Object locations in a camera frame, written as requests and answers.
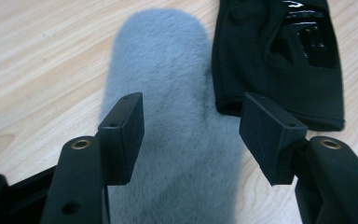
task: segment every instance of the wooden table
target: wooden table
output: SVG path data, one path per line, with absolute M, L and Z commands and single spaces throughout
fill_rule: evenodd
M 329 4 L 347 123 L 340 133 L 310 134 L 340 139 L 358 155 L 358 1 Z M 19 182 L 55 165 L 66 141 L 96 133 L 113 38 L 132 13 L 182 9 L 201 20 L 212 40 L 218 6 L 216 0 L 0 1 L 0 174 Z M 300 222 L 294 185 L 272 188 L 246 158 L 239 222 Z

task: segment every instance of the black cloth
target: black cloth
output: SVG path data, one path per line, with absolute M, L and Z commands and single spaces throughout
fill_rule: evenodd
M 325 0 L 221 0 L 213 41 L 220 113 L 240 116 L 246 91 L 314 131 L 344 127 L 337 41 Z

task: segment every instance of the wooden surface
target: wooden surface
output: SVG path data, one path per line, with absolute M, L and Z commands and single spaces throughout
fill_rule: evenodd
M 344 76 L 346 129 L 358 155 L 358 1 L 330 0 Z M 0 174 L 10 184 L 57 163 L 62 145 L 96 133 L 111 45 L 133 12 L 175 7 L 205 25 L 218 1 L 0 1 Z M 299 223 L 293 186 L 272 188 L 245 153 L 239 223 Z

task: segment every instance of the fluffy gray material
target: fluffy gray material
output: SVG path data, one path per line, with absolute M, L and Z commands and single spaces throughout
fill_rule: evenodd
M 131 16 L 117 33 L 102 116 L 144 93 L 145 137 L 130 184 L 109 189 L 113 223 L 233 223 L 243 142 L 218 114 L 203 26 L 174 9 Z

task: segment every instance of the black fabric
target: black fabric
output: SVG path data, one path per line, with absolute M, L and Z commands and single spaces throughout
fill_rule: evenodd
M 213 42 L 220 113 L 240 116 L 246 91 L 314 131 L 344 127 L 337 42 L 325 0 L 221 0 Z

